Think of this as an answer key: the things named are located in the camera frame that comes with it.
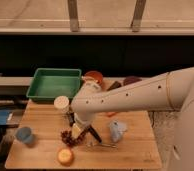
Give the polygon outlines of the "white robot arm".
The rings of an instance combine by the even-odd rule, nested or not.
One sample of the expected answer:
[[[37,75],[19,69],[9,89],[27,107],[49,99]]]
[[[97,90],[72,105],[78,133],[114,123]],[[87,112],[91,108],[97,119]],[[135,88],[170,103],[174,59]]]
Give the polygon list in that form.
[[[78,137],[100,112],[168,110],[180,112],[168,171],[194,171],[194,67],[170,71],[104,91],[86,81],[71,102],[72,134]]]

